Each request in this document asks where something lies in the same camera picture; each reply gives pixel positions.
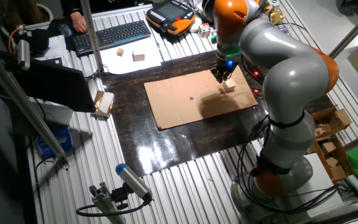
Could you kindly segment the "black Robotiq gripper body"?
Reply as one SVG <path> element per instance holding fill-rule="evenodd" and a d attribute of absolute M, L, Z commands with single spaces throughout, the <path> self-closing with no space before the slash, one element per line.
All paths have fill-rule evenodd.
<path fill-rule="evenodd" d="M 227 77 L 235 70 L 235 68 L 238 66 L 238 63 L 239 62 L 237 60 L 226 60 L 218 58 L 213 74 L 219 77 Z"/>

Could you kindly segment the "person's bare hand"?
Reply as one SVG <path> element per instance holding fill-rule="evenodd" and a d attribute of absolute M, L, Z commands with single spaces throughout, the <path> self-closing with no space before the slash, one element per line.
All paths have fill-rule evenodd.
<path fill-rule="evenodd" d="M 87 33 L 87 25 L 85 17 L 80 12 L 73 12 L 70 14 L 70 19 L 73 23 L 73 28 L 78 33 L 84 34 Z"/>

